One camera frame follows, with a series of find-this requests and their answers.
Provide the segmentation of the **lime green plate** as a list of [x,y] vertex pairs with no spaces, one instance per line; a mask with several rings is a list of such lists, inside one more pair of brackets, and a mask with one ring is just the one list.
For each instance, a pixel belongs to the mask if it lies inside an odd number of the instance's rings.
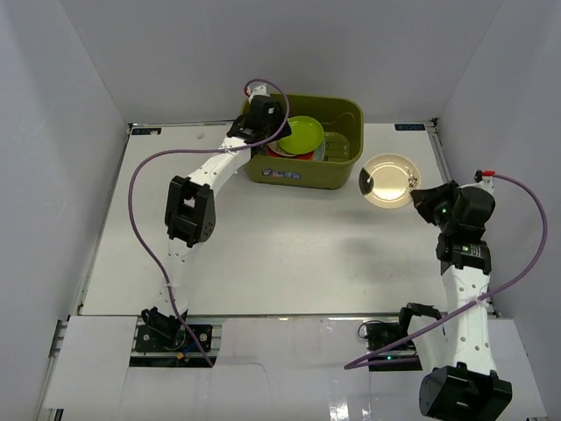
[[288,120],[291,134],[279,139],[277,144],[286,153],[299,155],[313,152],[323,141],[323,126],[309,116],[292,117]]

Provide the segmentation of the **orange plate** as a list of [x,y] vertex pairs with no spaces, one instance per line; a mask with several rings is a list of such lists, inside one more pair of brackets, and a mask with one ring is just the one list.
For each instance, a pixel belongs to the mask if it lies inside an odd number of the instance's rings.
[[295,159],[295,160],[301,160],[301,161],[312,161],[314,158],[315,153],[314,152],[309,152],[309,153],[304,153],[304,154],[292,154],[292,153],[287,153],[286,151],[286,156],[280,156],[276,153],[272,153],[268,148],[266,149],[266,152],[269,156],[274,157],[274,158],[286,158],[286,159]]

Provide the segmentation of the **cream plate with black mark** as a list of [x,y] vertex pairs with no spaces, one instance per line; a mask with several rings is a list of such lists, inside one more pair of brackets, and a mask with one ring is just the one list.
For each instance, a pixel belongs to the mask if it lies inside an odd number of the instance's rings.
[[371,158],[359,171],[359,190],[370,203],[382,209],[399,209],[412,201],[420,188],[421,173],[409,158],[383,153]]

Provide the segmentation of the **pale green rectangular dish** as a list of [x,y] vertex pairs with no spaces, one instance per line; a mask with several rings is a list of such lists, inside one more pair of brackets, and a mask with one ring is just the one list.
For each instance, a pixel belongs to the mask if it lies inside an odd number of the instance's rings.
[[[279,140],[279,141],[276,141],[276,142],[278,143],[278,146],[279,146],[282,150],[284,150],[284,151],[286,151],[287,153],[289,153],[289,151],[288,151],[286,148],[283,148],[283,147],[282,147],[282,142],[281,142],[280,140]],[[322,143],[319,144],[319,145],[317,146],[317,148],[315,148],[313,151],[310,151],[310,152],[314,152],[314,153],[315,153],[314,158],[313,158],[313,161],[322,161],[322,160],[324,159],[324,156],[325,156],[325,147],[326,147],[326,143],[325,143],[325,141],[323,140]],[[267,154],[266,149],[267,149],[267,145],[265,145],[265,149],[264,149],[264,154],[265,154],[265,156],[271,157],[271,156],[269,156],[269,155]]]

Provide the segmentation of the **cream floral plate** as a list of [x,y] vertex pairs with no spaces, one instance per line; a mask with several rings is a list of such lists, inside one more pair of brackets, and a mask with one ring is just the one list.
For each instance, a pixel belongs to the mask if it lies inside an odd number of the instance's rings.
[[286,156],[286,152],[283,151],[279,146],[277,142],[270,142],[267,144],[268,149],[272,152],[272,153],[276,153],[280,156]]

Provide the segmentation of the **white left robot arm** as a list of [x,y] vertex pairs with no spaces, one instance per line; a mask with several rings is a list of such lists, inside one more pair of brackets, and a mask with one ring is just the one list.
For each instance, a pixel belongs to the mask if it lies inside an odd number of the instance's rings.
[[291,134],[289,102],[251,95],[249,111],[238,116],[217,149],[195,172],[176,176],[168,187],[164,223],[167,236],[187,248],[208,240],[216,227],[215,195],[252,158],[251,149]]

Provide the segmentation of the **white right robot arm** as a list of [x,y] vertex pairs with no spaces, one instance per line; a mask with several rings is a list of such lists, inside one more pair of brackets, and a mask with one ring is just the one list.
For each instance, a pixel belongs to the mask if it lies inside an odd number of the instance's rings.
[[494,362],[488,330],[492,260],[483,239],[495,209],[489,176],[458,185],[414,189],[413,205],[436,226],[436,256],[447,308],[408,303],[395,328],[397,342],[416,349],[427,374],[419,390],[423,416],[437,420],[496,420],[512,401],[510,382]]

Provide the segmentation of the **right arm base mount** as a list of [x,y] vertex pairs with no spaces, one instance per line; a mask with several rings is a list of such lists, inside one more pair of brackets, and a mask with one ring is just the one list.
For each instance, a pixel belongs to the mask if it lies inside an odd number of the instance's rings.
[[[395,342],[405,334],[397,322],[387,322],[382,320],[368,320],[363,322],[357,334],[360,339],[367,342],[369,352]],[[391,351],[384,352],[370,361],[394,361],[394,364],[379,366],[369,366],[370,372],[408,372],[421,371],[422,364],[412,341],[397,346]]]

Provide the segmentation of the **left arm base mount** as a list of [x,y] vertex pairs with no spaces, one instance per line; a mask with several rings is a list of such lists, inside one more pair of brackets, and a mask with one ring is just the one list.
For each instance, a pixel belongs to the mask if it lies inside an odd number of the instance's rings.
[[175,316],[156,307],[141,312],[131,350],[131,367],[210,368],[193,337]]

